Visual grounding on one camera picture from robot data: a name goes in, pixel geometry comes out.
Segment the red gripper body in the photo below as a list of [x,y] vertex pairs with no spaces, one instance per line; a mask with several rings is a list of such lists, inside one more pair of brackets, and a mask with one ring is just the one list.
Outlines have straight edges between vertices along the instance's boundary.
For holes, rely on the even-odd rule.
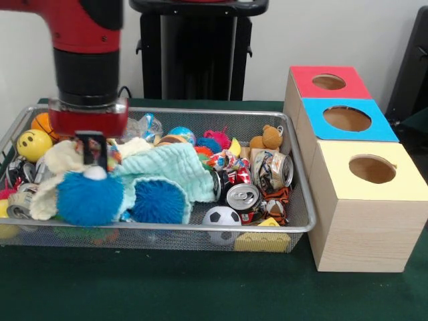
[[101,132],[105,137],[121,137],[128,122],[128,100],[119,98],[111,105],[78,109],[57,98],[48,100],[51,127],[56,134],[72,136],[80,131]]

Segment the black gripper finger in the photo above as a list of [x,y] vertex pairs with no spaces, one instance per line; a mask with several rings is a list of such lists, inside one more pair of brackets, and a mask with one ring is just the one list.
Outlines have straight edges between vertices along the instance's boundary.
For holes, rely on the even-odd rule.
[[100,153],[98,156],[98,165],[105,171],[108,169],[108,153],[107,153],[107,142],[104,136],[98,137],[98,143],[100,145]]
[[85,165],[92,164],[92,153],[90,151],[90,143],[88,135],[81,135],[81,142],[83,145],[83,161]]

